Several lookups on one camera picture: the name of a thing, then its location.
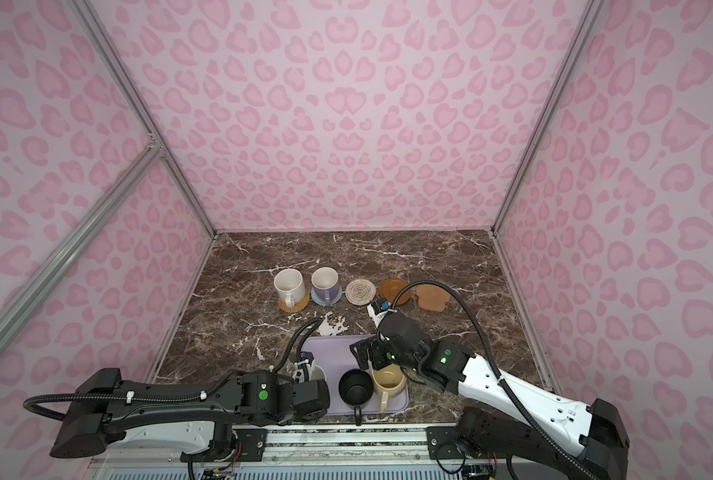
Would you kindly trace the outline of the white mug blue handle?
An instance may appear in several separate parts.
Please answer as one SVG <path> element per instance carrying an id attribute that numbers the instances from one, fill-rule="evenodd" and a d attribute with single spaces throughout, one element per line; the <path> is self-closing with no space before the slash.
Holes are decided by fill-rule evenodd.
<path id="1" fill-rule="evenodd" d="M 314 362 L 313 364 L 310 364 L 307 368 L 306 371 L 308 371 L 308 380 L 310 381 L 326 381 L 326 372 L 324 372 L 324 369 L 320 367 L 320 365 L 316 364 Z"/>

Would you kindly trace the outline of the brown wooden round coaster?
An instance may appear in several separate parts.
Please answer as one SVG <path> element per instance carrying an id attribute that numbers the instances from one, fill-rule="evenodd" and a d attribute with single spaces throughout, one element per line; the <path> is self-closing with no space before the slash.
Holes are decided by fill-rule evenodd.
<path id="1" fill-rule="evenodd" d="M 398 295 L 408 286 L 405 280 L 400 278 L 390 278 L 385 280 L 379 290 L 380 298 L 385 298 L 390 304 L 403 305 L 412 298 L 412 291 L 406 291 L 400 298 Z"/>

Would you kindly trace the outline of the aluminium frame diagonal bar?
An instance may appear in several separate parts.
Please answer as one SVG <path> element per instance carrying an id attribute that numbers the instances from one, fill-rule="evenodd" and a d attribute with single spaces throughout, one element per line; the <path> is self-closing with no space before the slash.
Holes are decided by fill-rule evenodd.
<path id="1" fill-rule="evenodd" d="M 118 208 L 124 205 L 128 196 L 136 190 L 138 184 L 148 174 L 148 170 L 160 160 L 160 148 L 162 143 L 153 141 L 136 158 L 132 166 L 120 174 L 96 205 L 86 212 L 76 228 L 66 236 L 48 259 L 40 264 L 40 268 L 30 280 L 10 296 L 10 302 L 0 310 L 0 356 L 10 348 L 10 344 L 26 327 L 34 312 L 60 285 L 64 276 L 106 227 Z"/>

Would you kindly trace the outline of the cork paw shaped coaster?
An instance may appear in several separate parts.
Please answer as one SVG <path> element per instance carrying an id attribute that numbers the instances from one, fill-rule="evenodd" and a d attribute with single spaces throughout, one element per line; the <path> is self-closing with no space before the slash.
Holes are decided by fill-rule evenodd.
<path id="1" fill-rule="evenodd" d="M 442 287 L 424 284 L 416 287 L 418 306 L 422 310 L 444 312 L 452 295 Z"/>

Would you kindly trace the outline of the orange woven rattan coaster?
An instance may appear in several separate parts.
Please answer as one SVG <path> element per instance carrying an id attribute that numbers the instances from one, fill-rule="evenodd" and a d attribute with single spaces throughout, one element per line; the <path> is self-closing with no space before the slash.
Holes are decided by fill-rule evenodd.
<path id="1" fill-rule="evenodd" d="M 280 310 L 282 310 L 288 314 L 294 314 L 294 313 L 301 312 L 302 310 L 306 309 L 306 306 L 308 306 L 308 304 L 310 304 L 310 293 L 308 293 L 308 292 L 306 292 L 306 294 L 304 294 L 304 298 L 302 298 L 302 300 L 300 300 L 300 302 L 295 303 L 292 307 L 288 306 L 288 304 L 286 304 L 286 301 L 284 301 L 284 299 L 280 298 L 278 300 L 278 307 L 280 307 Z"/>

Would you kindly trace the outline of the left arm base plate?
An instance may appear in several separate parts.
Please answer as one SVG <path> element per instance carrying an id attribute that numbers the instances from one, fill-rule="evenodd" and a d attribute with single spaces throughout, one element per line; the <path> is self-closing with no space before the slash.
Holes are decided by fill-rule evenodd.
<path id="1" fill-rule="evenodd" d="M 228 424 L 216 424 L 208 446 L 194 453 L 182 452 L 182 463 L 260 462 L 266 448 L 264 429 L 234 430 Z"/>

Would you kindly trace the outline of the beige yellow mug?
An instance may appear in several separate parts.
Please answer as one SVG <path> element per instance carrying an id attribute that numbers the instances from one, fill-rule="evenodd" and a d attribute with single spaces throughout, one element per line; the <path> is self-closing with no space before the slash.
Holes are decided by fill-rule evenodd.
<path id="1" fill-rule="evenodd" d="M 396 365 L 390 365 L 379 370 L 372 370 L 371 376 L 374 384 L 374 392 L 380 398 L 380 412 L 387 413 L 389 401 L 406 390 L 408 378 L 402 368 Z"/>

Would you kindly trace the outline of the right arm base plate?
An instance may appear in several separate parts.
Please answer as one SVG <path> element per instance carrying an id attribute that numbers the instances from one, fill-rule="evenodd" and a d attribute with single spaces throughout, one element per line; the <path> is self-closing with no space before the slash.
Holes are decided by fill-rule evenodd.
<path id="1" fill-rule="evenodd" d="M 487 460 L 507 457 L 502 445 L 490 431 L 465 429 L 458 426 L 434 425 L 426 428 L 428 450 L 432 460 Z"/>

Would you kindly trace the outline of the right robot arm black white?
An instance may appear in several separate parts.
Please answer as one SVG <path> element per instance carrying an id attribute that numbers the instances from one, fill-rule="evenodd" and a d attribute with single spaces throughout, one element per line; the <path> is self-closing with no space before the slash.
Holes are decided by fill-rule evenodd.
<path id="1" fill-rule="evenodd" d="M 456 426 L 464 452 L 502 453 L 548 466 L 570 479 L 624 479 L 631 442 L 614 404 L 591 404 L 544 390 L 496 370 L 451 340 L 434 340 L 410 317 L 384 313 L 375 335 L 350 346 L 362 370 L 396 365 L 437 391 L 484 404 L 468 407 Z"/>

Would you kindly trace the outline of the grey blue round coaster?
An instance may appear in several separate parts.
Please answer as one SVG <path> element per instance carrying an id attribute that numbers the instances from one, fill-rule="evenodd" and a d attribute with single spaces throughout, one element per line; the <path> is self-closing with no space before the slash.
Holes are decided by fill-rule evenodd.
<path id="1" fill-rule="evenodd" d="M 337 285 L 330 289 L 312 288 L 310 295 L 312 295 L 312 301 L 318 306 L 332 307 L 342 298 L 342 287 Z"/>

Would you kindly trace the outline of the lavender serving tray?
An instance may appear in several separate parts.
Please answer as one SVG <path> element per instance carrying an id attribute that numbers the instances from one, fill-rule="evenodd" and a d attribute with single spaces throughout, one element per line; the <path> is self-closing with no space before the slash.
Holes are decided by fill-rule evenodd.
<path id="1" fill-rule="evenodd" d="M 314 362 L 320 365 L 326 372 L 326 383 L 330 389 L 330 409 L 328 416 L 334 417 L 354 417 L 352 408 L 346 406 L 338 395 L 338 382 L 340 378 L 351 369 L 357 369 L 358 362 L 350 346 L 359 341 L 370 339 L 370 335 L 347 335 L 347 336 L 326 336 L 311 337 L 304 342 L 302 351 L 308 351 L 314 355 Z M 387 413 L 380 412 L 380 398 L 374 392 L 369 403 L 363 407 L 365 415 L 386 415 L 404 413 L 410 406 L 409 388 L 397 397 L 389 401 Z"/>

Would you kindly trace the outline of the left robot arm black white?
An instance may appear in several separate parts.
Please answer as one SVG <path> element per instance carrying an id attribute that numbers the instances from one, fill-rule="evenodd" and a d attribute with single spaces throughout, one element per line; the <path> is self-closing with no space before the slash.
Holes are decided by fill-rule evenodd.
<path id="1" fill-rule="evenodd" d="M 30 413 L 60 422 L 50 456 L 92 457 L 151 425 L 212 422 L 218 445 L 228 448 L 236 424 L 285 426 L 316 421 L 330 408 L 324 380 L 296 383 L 272 371 L 235 371 L 206 385 L 154 385 L 122 379 L 118 368 L 98 370 L 75 392 L 37 395 L 24 402 Z"/>

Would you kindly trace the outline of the aluminium mounting rail front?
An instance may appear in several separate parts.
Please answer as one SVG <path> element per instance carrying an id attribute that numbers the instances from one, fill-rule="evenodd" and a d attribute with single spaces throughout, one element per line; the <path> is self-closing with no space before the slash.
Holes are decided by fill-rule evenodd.
<path id="1" fill-rule="evenodd" d="M 94 458 L 86 479 L 562 479 L 564 473 L 518 455 L 505 460 L 432 460 L 434 425 L 320 425 L 265 429 L 260 462 L 188 465 L 174 448 L 137 443 Z"/>

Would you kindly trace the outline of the white woven round coaster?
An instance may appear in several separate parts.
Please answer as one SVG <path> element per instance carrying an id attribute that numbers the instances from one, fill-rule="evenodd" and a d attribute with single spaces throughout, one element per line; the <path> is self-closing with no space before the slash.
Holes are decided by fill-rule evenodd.
<path id="1" fill-rule="evenodd" d="M 373 302 L 376 294 L 376 285 L 364 278 L 352 280 L 344 290 L 346 300 L 354 306 L 366 306 Z"/>

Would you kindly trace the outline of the black mug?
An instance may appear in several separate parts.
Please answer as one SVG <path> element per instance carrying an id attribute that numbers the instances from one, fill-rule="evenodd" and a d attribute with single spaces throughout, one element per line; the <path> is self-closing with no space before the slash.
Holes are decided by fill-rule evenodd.
<path id="1" fill-rule="evenodd" d="M 374 395 L 374 385 L 370 374 L 364 370 L 351 369 L 344 372 L 338 382 L 338 395 L 346 406 L 354 411 L 354 425 L 363 424 L 363 407 Z"/>

